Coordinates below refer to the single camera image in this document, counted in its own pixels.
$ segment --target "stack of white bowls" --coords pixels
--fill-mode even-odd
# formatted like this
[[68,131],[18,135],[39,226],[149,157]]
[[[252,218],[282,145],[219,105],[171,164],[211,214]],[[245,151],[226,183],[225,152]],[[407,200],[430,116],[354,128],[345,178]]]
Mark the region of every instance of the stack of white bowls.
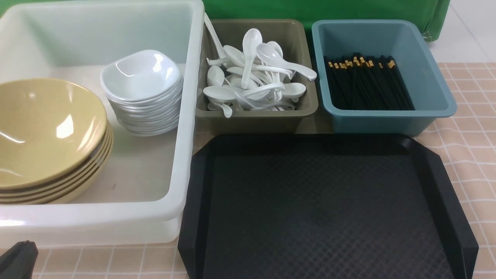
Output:
[[131,134],[155,136],[178,126],[183,75],[164,54],[132,54],[106,66],[100,78],[117,120]]

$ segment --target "bowl rim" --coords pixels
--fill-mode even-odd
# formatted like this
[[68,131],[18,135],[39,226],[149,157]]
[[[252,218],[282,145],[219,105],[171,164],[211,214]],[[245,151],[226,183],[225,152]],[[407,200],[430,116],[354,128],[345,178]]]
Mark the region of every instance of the bowl rim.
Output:
[[[140,53],[152,53],[152,52],[155,53],[155,54],[160,54],[160,55],[168,58],[173,63],[173,65],[175,67],[175,70],[179,73],[178,80],[176,80],[174,83],[170,84],[167,87],[161,88],[161,91],[158,92],[157,94],[154,94],[152,96],[148,96],[146,98],[123,98],[122,96],[115,95],[111,90],[108,89],[108,87],[106,86],[106,83],[105,83],[104,74],[109,69],[115,68],[117,63],[119,63],[119,62],[121,62],[121,61],[123,61],[125,59],[129,59],[132,56],[138,55]],[[161,53],[161,52],[159,52],[157,50],[152,50],[152,49],[147,49],[147,50],[142,50],[142,51],[138,51],[138,52],[132,53],[132,54],[126,56],[126,57],[123,57],[123,58],[121,58],[121,59],[119,59],[117,61],[114,61],[114,62],[106,65],[103,68],[103,70],[100,72],[100,84],[103,87],[103,90],[105,91],[105,94],[107,95],[107,98],[111,97],[112,99],[117,100],[117,101],[120,101],[120,102],[130,102],[130,103],[145,102],[145,101],[153,102],[153,101],[155,101],[154,98],[157,98],[158,96],[163,95],[168,90],[174,88],[174,86],[176,86],[181,81],[182,78],[183,78],[183,74],[181,73],[181,70],[179,69],[178,65],[176,64],[176,62],[174,60],[172,60],[171,58],[169,58],[167,55],[165,55],[165,54],[163,54],[163,53]]]

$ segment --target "white plastic bin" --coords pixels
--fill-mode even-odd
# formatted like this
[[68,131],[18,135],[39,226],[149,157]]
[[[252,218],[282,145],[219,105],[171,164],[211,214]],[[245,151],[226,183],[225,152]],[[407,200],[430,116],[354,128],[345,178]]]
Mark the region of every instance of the white plastic bin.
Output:
[[[97,94],[115,133],[95,185],[71,204],[0,207],[0,247],[169,242],[179,234],[193,148],[200,0],[106,0],[21,4],[0,19],[0,82],[63,78]],[[115,119],[100,86],[103,66],[158,50],[184,70],[179,127],[138,138]]]

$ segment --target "green cloth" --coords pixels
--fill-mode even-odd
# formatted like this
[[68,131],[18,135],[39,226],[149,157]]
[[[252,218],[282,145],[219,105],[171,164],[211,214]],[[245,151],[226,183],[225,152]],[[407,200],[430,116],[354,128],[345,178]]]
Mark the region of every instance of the green cloth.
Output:
[[[43,0],[0,0],[0,14],[20,3]],[[292,18],[309,30],[321,19],[404,19],[434,41],[439,37],[449,0],[204,0],[214,18]]]

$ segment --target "brown plastic bin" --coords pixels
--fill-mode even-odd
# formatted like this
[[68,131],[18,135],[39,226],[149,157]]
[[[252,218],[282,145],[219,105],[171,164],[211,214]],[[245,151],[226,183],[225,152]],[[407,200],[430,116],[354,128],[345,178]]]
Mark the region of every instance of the brown plastic bin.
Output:
[[[216,19],[212,24],[222,45],[242,50],[243,37],[250,28],[262,33],[263,41],[276,41],[281,45],[284,59],[311,68],[310,53],[303,25],[292,19]],[[208,64],[206,58],[217,59],[214,43],[205,28],[203,32],[198,93],[207,86]],[[294,133],[304,117],[317,110],[318,100],[315,83],[299,73],[293,82],[307,87],[294,111],[243,111],[233,112],[226,119],[221,111],[209,111],[208,99],[201,93],[196,101],[196,117],[203,119],[214,135],[239,133]]]

